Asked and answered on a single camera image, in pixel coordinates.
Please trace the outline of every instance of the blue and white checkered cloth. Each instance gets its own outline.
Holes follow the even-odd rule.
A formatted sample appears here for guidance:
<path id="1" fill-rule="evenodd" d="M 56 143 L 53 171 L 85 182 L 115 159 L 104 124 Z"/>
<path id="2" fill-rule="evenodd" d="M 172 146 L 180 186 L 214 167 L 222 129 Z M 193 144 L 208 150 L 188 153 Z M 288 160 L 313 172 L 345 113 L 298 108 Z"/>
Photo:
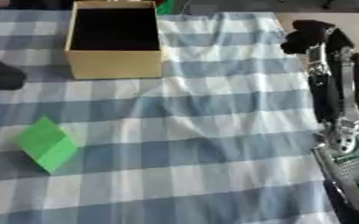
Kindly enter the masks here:
<path id="1" fill-rule="evenodd" d="M 337 223 L 273 14 L 160 17 L 164 77 L 146 80 L 73 80 L 68 20 L 0 10 L 0 60 L 28 74 L 0 91 L 0 224 Z M 80 146 L 52 176 L 13 140 L 41 116 Z"/>

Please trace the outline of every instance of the robotic arm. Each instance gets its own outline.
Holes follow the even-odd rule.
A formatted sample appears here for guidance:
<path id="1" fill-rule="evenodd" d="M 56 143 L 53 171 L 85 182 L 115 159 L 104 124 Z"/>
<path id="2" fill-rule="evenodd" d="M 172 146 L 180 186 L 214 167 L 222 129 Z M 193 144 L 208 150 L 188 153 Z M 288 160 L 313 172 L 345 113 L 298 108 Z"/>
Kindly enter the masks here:
<path id="1" fill-rule="evenodd" d="M 308 83 L 323 129 L 312 149 L 341 223 L 359 223 L 359 53 L 333 24 L 298 20 L 281 45 L 308 57 Z"/>

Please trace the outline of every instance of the tablecloth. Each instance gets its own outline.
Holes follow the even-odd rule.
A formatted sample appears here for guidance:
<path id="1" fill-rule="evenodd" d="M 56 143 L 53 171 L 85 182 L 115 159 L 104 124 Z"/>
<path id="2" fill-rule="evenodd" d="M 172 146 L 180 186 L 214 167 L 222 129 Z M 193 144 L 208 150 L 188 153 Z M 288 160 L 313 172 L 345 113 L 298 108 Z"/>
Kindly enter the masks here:
<path id="1" fill-rule="evenodd" d="M 306 74 L 272 13 L 163 16 L 163 78 L 74 80 L 69 12 L 0 10 L 0 223 L 337 223 L 310 153 Z M 41 116 L 79 146 L 53 175 L 14 137 Z"/>

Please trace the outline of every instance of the open box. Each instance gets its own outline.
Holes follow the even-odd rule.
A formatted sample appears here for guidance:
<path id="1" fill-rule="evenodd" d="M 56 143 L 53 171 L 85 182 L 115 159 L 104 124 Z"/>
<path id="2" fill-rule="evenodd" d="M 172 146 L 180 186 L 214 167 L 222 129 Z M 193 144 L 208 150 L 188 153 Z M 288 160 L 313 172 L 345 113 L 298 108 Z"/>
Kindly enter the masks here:
<path id="1" fill-rule="evenodd" d="M 65 46 L 75 79 L 161 77 L 154 2 L 75 2 Z"/>

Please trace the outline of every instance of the green cube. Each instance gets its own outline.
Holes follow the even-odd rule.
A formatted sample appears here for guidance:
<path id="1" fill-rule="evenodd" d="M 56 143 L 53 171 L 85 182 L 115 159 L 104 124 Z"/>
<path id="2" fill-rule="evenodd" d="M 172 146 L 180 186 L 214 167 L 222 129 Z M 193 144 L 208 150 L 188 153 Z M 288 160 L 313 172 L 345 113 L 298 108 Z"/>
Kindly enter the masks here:
<path id="1" fill-rule="evenodd" d="M 47 117 L 41 117 L 16 137 L 16 142 L 35 162 L 53 173 L 77 150 L 67 134 Z"/>

